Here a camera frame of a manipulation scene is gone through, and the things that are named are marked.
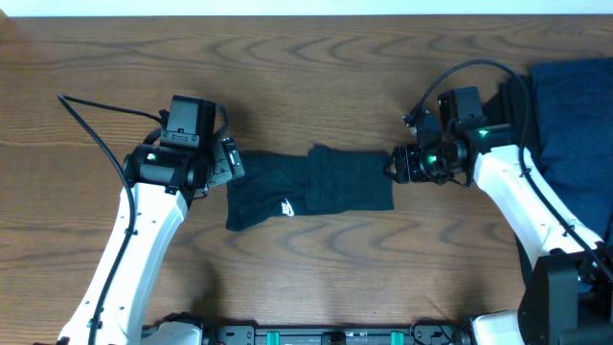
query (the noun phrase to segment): cable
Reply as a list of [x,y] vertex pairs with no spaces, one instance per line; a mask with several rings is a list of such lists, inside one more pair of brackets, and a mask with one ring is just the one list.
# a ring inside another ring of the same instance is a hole
[[117,106],[105,105],[105,104],[90,102],[90,101],[86,101],[86,100],[80,100],[78,98],[74,98],[74,97],[70,97],[70,96],[65,96],[65,95],[60,95],[60,96],[63,97],[64,101],[71,101],[71,102],[75,102],[75,103],[79,103],[79,104],[95,106],[95,107],[98,107],[98,108],[102,108],[102,109],[106,109],[106,110],[111,110],[111,111],[117,111],[117,112],[123,112],[123,113],[127,113],[127,114],[145,116],[146,118],[150,118],[151,120],[157,121],[160,125],[164,125],[162,119],[160,119],[157,116],[154,116],[154,115],[151,115],[149,113],[146,113],[145,111],[125,109],[125,108],[120,108],[120,107],[117,107]]
[[124,256],[125,249],[127,248],[127,244],[129,243],[130,238],[132,237],[132,233],[134,232],[134,223],[136,220],[136,207],[134,205],[134,195],[132,194],[130,185],[127,182],[127,178],[125,177],[124,170],[122,169],[122,166],[117,161],[117,158],[115,158],[115,155],[113,155],[113,152],[111,152],[111,150],[106,146],[104,141],[98,136],[98,134],[96,134],[94,129],[92,129],[87,123],[85,123],[85,121],[81,118],[81,116],[79,116],[77,111],[75,111],[75,109],[73,109],[73,107],[68,104],[67,100],[73,101],[74,98],[64,96],[61,94],[57,95],[57,98],[59,99],[61,104],[64,105],[66,110],[68,110],[70,115],[72,115],[73,118],[75,118],[75,120],[79,123],[79,125],[81,125],[83,129],[85,129],[85,131],[89,135],[91,135],[92,139],[94,139],[96,144],[100,146],[104,154],[106,154],[108,159],[113,164],[113,167],[117,171],[117,174],[122,179],[122,183],[124,183],[125,192],[127,193],[127,203],[129,204],[129,209],[130,209],[129,222],[127,224],[127,229],[125,229],[124,241],[122,242],[122,246],[117,252],[117,257],[115,258],[115,262],[113,262],[113,265],[111,266],[111,269],[108,272],[108,276],[106,277],[106,281],[104,282],[104,285],[102,286],[100,298],[98,299],[98,303],[96,304],[96,308],[94,309],[94,316],[92,317],[91,322],[90,322],[88,344],[95,345],[96,344],[96,332],[98,331],[98,325],[100,323],[100,315],[102,313],[102,306],[104,305],[106,294],[108,293],[108,290],[111,287],[111,283],[113,282],[115,273],[117,273],[117,268],[119,267],[119,263],[121,262],[122,257]]
[[526,177],[526,181],[528,181],[528,184],[533,189],[534,193],[536,194],[536,196],[538,196],[538,198],[543,203],[543,205],[545,205],[547,210],[554,216],[554,218],[560,223],[560,225],[562,225],[562,228],[564,228],[564,231],[568,233],[573,238],[573,240],[575,240],[575,242],[577,242],[577,244],[581,246],[581,248],[583,248],[583,250],[587,253],[587,255],[589,255],[589,257],[592,258],[592,260],[594,260],[596,265],[598,265],[598,267],[601,269],[606,279],[608,279],[609,282],[613,283],[613,274],[611,273],[611,270],[606,266],[606,264],[602,262],[602,260],[598,257],[598,255],[596,255],[594,250],[592,250],[592,248],[590,248],[590,246],[575,232],[575,227],[566,222],[566,219],[564,219],[564,217],[556,210],[556,207],[554,207],[554,205],[552,205],[551,202],[549,202],[547,197],[540,191],[538,186],[536,186],[536,183],[534,183],[533,178],[530,176],[530,169],[526,167],[526,162],[524,160],[524,149],[526,148],[526,136],[528,132],[528,124],[530,123],[530,118],[532,115],[531,97],[530,97],[530,92],[528,92],[528,87],[526,87],[526,84],[524,83],[524,81],[522,81],[521,78],[513,70],[511,70],[508,66],[500,62],[496,62],[496,61],[489,60],[489,59],[475,59],[475,60],[461,63],[451,68],[447,72],[443,73],[440,77],[438,77],[430,85],[426,93],[421,98],[420,102],[415,106],[415,108],[413,108],[413,110],[415,111],[416,109],[420,109],[421,107],[423,107],[423,104],[427,100],[428,96],[430,96],[430,93],[435,89],[435,87],[437,87],[437,85],[443,79],[447,78],[450,74],[456,71],[459,71],[465,67],[476,65],[476,64],[483,64],[483,65],[490,65],[490,66],[497,67],[507,72],[511,76],[512,79],[514,79],[515,81],[517,81],[517,83],[519,83],[519,86],[522,89],[522,95],[524,98],[524,107],[526,108],[525,110],[526,120],[524,121],[524,127],[522,129],[521,139],[519,142],[519,150],[518,150],[519,151],[518,161],[519,161],[519,166],[521,167],[521,170],[522,170],[522,174]]

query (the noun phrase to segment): camera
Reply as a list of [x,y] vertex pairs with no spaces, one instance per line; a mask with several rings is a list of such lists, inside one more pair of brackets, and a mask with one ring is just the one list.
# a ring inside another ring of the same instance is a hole
[[461,184],[455,175],[465,173],[468,186],[479,152],[515,142],[511,125],[490,126],[477,87],[442,93],[438,104],[441,122],[422,103],[404,116],[417,143],[394,148],[385,173],[397,183]]
[[[216,114],[223,125],[215,129]],[[174,96],[170,112],[160,110],[163,126],[154,130],[124,160],[130,184],[146,182],[181,192],[190,202],[208,195],[209,188],[244,175],[234,139],[224,138],[228,126],[225,108],[210,101]],[[160,145],[153,145],[157,139]]]

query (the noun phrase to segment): blue cloth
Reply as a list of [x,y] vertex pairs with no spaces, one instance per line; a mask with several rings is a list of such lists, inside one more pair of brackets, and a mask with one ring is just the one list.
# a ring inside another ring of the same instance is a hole
[[579,220],[613,243],[613,58],[531,72],[543,176]]

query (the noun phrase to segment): white wall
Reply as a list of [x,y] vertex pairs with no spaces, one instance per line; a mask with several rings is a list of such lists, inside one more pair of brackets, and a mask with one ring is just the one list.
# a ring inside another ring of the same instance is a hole
[[0,0],[8,16],[613,13],[613,0]]

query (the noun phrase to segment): black garment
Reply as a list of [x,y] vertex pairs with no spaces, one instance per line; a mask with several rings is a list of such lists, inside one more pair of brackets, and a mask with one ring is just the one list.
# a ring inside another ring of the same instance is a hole
[[315,146],[308,157],[264,152],[241,155],[245,176],[228,183],[226,228],[240,231],[269,217],[393,210],[388,153]]

